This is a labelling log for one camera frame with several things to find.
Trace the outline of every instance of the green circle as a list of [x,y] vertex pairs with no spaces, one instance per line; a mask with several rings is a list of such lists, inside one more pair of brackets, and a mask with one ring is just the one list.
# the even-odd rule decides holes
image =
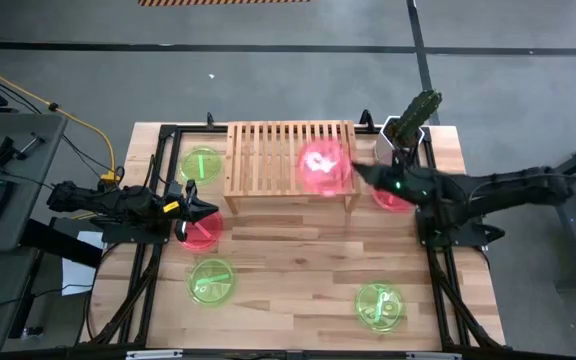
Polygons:
[[230,264],[219,259],[206,259],[190,272],[188,292],[201,305],[219,306],[234,292],[235,280]]
[[361,287],[355,298],[361,322],[376,332],[392,331],[404,315],[401,295],[389,285],[371,283]]
[[213,181],[221,171],[221,156],[207,146],[190,149],[181,157],[179,172],[186,181],[193,179],[198,185]]

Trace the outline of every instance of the table leg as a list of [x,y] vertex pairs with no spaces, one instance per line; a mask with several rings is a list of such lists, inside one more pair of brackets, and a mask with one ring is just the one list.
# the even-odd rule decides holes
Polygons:
[[355,206],[357,206],[357,201],[359,200],[359,194],[346,196],[344,199],[344,206],[346,207],[346,213],[350,214],[353,210],[355,210]]
[[237,204],[235,203],[235,199],[233,199],[231,197],[226,197],[226,196],[224,196],[224,199],[226,199],[226,204],[228,204],[228,208],[230,208],[230,212],[233,215],[237,215],[239,213],[239,211],[237,210]]

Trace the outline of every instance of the wooden tabletop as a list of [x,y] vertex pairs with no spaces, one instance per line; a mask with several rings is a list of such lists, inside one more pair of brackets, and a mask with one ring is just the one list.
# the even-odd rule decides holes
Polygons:
[[[135,124],[124,185],[143,184],[160,125]],[[438,168],[464,172],[456,128],[430,129]],[[374,135],[357,136],[360,161],[374,161],[375,139]],[[185,134],[181,144],[182,153],[207,145],[225,155],[226,135]],[[164,164],[168,164],[169,153],[170,145]],[[167,166],[162,166],[162,177],[166,172]],[[439,350],[428,262],[417,243],[412,211],[387,212],[368,190],[362,182],[362,196],[350,217],[338,203],[341,200],[333,203],[323,198],[247,199],[240,214],[232,216],[223,200],[223,176],[200,185],[199,198],[218,205],[225,219],[218,249],[203,257],[230,261],[237,271],[237,289],[219,308],[195,304],[186,289],[186,276],[202,256],[171,242],[164,248],[159,270],[148,346]],[[99,271],[92,298],[95,332],[110,320],[126,296],[134,251],[133,245],[119,246]],[[489,334],[503,343],[483,256],[473,249],[456,248],[455,262],[465,303]],[[405,301],[406,316],[390,334],[371,332],[355,316],[357,291],[372,281],[391,282]],[[457,339],[454,312],[450,302],[446,303],[451,334]],[[136,309],[133,328],[141,301]]]

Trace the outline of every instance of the red circle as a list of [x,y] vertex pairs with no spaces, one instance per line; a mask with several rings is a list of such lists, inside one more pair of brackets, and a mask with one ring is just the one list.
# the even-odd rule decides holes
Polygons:
[[219,241],[224,229],[223,217],[216,212],[195,224],[186,224],[186,241],[181,245],[190,251],[204,252],[212,249]]
[[317,140],[302,147],[297,169],[304,189],[322,196],[335,196],[346,187],[352,166],[339,142]]
[[409,212],[412,208],[411,203],[387,191],[370,188],[370,193],[375,202],[388,211],[402,213]]

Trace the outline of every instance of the gray concrete floor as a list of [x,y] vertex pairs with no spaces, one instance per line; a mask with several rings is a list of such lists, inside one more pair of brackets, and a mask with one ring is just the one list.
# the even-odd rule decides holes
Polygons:
[[[418,0],[427,46],[576,47],[576,0]],[[139,8],[124,0],[0,0],[0,39],[185,44],[413,44],[404,0]],[[459,130],[471,174],[554,165],[576,149],[576,57],[429,56],[440,121]],[[102,128],[123,163],[136,121],[358,119],[400,114],[421,90],[414,55],[104,53],[0,50],[0,72]],[[95,157],[103,142],[70,124]],[[503,154],[501,159],[493,154]],[[92,175],[62,146],[48,181]],[[47,194],[42,194],[43,203]],[[38,206],[34,217],[52,214]],[[554,209],[487,218],[507,231],[490,249],[509,345],[576,355],[576,272]]]

